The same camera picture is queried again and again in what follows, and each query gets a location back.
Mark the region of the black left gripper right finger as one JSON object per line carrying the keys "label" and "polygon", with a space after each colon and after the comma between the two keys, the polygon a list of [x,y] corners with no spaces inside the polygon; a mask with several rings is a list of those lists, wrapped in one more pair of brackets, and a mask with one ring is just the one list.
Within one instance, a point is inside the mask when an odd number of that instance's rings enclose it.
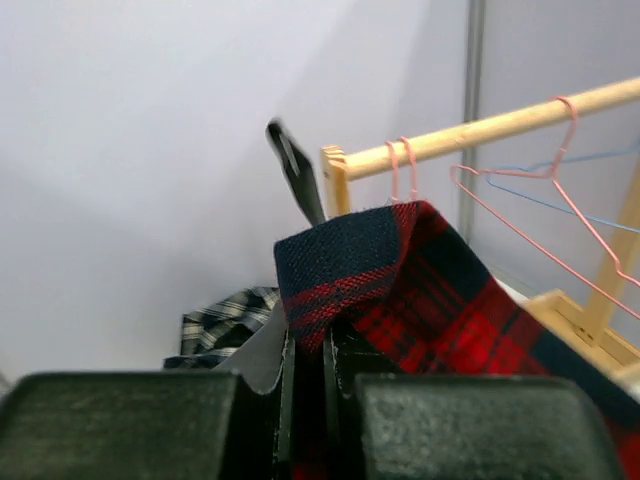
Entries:
{"label": "black left gripper right finger", "polygon": [[331,457],[360,460],[361,427],[355,379],[360,374],[398,374],[400,369],[375,350],[351,324],[333,324],[322,347]]}

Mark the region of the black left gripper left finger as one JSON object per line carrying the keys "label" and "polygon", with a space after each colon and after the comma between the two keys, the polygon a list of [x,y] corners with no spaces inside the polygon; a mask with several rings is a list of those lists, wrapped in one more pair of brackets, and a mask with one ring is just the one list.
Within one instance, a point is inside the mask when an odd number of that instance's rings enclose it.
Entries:
{"label": "black left gripper left finger", "polygon": [[289,338],[282,302],[276,301],[266,323],[234,354],[214,368],[239,374],[262,396],[277,394],[276,460],[289,460],[295,376],[295,341]]}

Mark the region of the navy white plaid skirt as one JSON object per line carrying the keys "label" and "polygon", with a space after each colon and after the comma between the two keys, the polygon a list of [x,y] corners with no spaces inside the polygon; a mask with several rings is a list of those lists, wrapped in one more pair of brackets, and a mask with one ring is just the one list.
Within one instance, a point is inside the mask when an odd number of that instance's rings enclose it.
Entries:
{"label": "navy white plaid skirt", "polygon": [[267,323],[278,300],[277,288],[254,286],[183,314],[179,354],[165,358],[162,368],[214,369]]}

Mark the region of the red black plaid skirt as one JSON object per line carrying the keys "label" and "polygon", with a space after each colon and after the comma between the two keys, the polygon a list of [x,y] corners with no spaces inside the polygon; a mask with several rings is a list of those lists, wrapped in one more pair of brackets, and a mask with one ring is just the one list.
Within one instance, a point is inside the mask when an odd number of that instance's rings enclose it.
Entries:
{"label": "red black plaid skirt", "polygon": [[635,479],[639,405],[521,308],[430,204],[326,220],[313,169],[266,135],[311,228],[274,247],[290,333],[322,361],[345,328],[391,362],[347,395],[357,442],[337,476]]}

